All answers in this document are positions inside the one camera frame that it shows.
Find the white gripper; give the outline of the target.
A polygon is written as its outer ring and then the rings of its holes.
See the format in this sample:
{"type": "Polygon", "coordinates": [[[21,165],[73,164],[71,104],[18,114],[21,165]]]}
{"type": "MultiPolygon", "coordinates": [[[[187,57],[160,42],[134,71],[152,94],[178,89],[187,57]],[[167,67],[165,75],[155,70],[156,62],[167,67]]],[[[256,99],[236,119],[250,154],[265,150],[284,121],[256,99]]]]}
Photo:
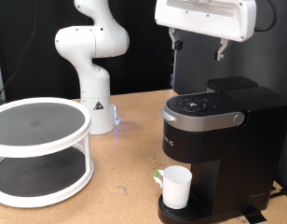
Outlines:
{"type": "Polygon", "coordinates": [[[222,38],[221,47],[213,54],[215,61],[224,58],[229,40],[242,42],[254,32],[254,0],[157,0],[155,20],[167,26],[172,48],[181,50],[179,30],[222,38]]]}

